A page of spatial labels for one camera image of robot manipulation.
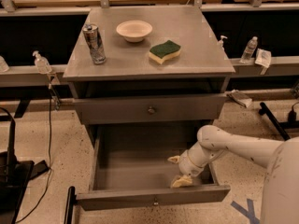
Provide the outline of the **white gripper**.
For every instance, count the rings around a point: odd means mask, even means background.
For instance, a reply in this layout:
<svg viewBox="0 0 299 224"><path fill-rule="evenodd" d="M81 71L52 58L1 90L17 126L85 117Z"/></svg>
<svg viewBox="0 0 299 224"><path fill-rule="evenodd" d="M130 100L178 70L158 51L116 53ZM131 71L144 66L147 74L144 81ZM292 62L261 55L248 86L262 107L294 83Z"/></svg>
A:
<svg viewBox="0 0 299 224"><path fill-rule="evenodd" d="M172 189L192 185L192 177L199 176L207 165L206 155L202 149L187 149L180 156L172 156L168 161L178 164L179 170L184 175L176 175L171 182Z"/></svg>

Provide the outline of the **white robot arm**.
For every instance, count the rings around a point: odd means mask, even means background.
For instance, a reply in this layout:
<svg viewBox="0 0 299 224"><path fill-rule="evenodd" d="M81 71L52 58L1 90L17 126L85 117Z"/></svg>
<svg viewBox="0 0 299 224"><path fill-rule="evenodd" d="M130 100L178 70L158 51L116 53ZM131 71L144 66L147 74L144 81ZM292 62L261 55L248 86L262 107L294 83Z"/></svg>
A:
<svg viewBox="0 0 299 224"><path fill-rule="evenodd" d="M229 151L266 169L260 224L299 224L299 138L287 141L227 133L214 125L197 132L197 142L168 160L178 165L173 188L188 187L204 167Z"/></svg>

